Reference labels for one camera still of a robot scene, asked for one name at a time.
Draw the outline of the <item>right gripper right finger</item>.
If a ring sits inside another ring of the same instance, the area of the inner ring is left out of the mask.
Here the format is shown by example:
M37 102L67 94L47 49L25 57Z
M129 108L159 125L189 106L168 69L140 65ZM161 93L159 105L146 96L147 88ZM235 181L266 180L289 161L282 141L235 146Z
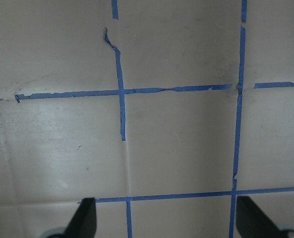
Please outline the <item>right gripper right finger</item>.
M242 238L280 238L281 231L249 196L236 198L235 226Z

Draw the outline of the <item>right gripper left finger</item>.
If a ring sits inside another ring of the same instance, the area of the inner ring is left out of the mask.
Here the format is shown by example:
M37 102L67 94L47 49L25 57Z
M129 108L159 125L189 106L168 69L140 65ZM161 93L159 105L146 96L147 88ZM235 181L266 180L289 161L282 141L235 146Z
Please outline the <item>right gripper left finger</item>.
M84 198L66 227L63 237L94 238L96 231L97 214L95 198Z

